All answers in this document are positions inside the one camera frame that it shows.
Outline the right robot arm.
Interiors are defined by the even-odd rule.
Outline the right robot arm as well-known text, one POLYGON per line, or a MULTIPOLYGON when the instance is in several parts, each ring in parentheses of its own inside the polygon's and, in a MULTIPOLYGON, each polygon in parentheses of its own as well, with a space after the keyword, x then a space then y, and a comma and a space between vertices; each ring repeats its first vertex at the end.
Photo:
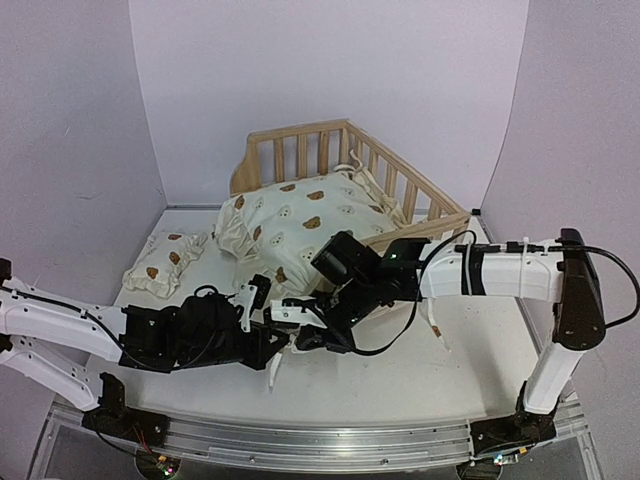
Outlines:
POLYGON ((588 246, 572 228, 557 239, 503 244, 462 244, 446 240, 398 238, 383 254, 345 232, 336 234, 312 259, 315 270, 337 287, 333 295, 294 299, 292 306, 318 319, 345 351, 363 355, 349 337, 351 329, 376 308, 395 302, 422 302, 453 296, 512 297, 552 305, 551 338, 524 384, 521 407, 509 414, 503 433, 524 443, 540 430, 542 415, 556 407, 564 386, 585 352, 598 346, 608 330, 638 316, 637 308, 606 321, 599 278, 591 258, 613 262, 629 278, 629 266, 608 250, 588 246))

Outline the wooden pet bed frame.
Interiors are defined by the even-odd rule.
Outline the wooden pet bed frame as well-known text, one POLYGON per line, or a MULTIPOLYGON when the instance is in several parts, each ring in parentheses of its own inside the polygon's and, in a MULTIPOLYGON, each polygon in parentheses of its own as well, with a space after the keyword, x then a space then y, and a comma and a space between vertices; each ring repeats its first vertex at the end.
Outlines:
POLYGON ((439 239, 470 214, 413 165, 347 119, 248 135, 217 226, 233 284, 270 279, 272 299, 330 291, 311 265, 337 232, 375 252, 404 237, 439 239))

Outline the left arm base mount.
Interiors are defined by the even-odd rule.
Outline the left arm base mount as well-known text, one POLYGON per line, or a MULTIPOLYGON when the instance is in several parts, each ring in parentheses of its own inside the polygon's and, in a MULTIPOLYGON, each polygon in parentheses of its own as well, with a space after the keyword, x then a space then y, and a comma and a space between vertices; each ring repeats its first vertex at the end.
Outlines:
POLYGON ((99 375, 102 390, 98 406, 85 412, 82 426, 110 437, 137 441, 142 446, 162 447, 169 427, 169 417, 126 404, 125 386, 114 375, 99 375))

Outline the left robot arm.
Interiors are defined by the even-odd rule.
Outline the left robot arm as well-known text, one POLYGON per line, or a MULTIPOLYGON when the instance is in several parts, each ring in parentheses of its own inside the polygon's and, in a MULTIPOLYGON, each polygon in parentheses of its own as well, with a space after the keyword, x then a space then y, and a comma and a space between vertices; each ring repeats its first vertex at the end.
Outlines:
POLYGON ((1 362, 69 400, 94 411, 114 437, 134 428, 134 415, 122 403, 121 383, 111 374, 94 374, 45 348, 54 343, 98 356, 122 367, 171 374, 188 369, 239 363, 253 370, 289 342, 285 332, 254 322, 269 281, 255 276, 234 294, 203 285, 179 306, 152 309, 135 305, 73 303, 30 286, 1 262, 1 362))

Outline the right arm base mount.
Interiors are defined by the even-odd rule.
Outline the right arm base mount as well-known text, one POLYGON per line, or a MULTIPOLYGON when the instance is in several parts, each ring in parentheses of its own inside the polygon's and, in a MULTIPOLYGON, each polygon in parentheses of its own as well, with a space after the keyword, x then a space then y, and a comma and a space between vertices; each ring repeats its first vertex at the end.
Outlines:
POLYGON ((519 398, 512 414, 472 422, 470 437, 473 457, 479 459, 510 453, 554 439, 556 411, 557 406, 547 414, 529 412, 519 398))

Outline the bear print cushion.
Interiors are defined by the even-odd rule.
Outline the bear print cushion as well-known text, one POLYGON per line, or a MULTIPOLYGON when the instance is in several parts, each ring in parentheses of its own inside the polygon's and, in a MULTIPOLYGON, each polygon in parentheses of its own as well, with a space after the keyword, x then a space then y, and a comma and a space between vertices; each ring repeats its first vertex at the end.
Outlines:
POLYGON ((263 283, 260 324, 283 347, 375 357, 353 329, 397 302, 417 305, 431 235, 410 234, 398 202, 362 166, 238 193, 222 206, 219 249, 235 260, 235 283, 263 283))

